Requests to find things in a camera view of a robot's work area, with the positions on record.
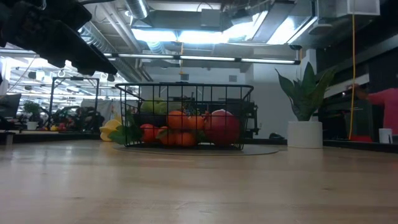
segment potted plant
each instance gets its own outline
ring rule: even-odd
[[[26,101],[24,103],[24,111],[32,114],[27,122],[27,129],[36,130],[37,123],[40,121],[40,105],[33,101]]]
[[[287,128],[287,145],[290,147],[322,148],[322,123],[310,121],[312,114],[322,104],[326,88],[335,76],[335,67],[323,73],[317,83],[310,63],[307,64],[302,80],[289,79],[280,75],[279,83],[289,97],[294,115],[298,121],[289,121]]]

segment wooden table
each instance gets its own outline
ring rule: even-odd
[[[13,148],[0,149],[1,224],[398,223],[396,154],[164,156],[101,141]]]

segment pink shirt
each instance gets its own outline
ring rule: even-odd
[[[398,134],[398,88],[369,94],[368,100],[384,106],[384,128],[391,128],[393,134]]]

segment red pomegranate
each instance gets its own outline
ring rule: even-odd
[[[239,120],[230,112],[218,110],[206,118],[205,134],[216,146],[229,146],[239,139]]]

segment black wire basket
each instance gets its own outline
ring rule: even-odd
[[[250,85],[120,83],[126,147],[242,150]]]

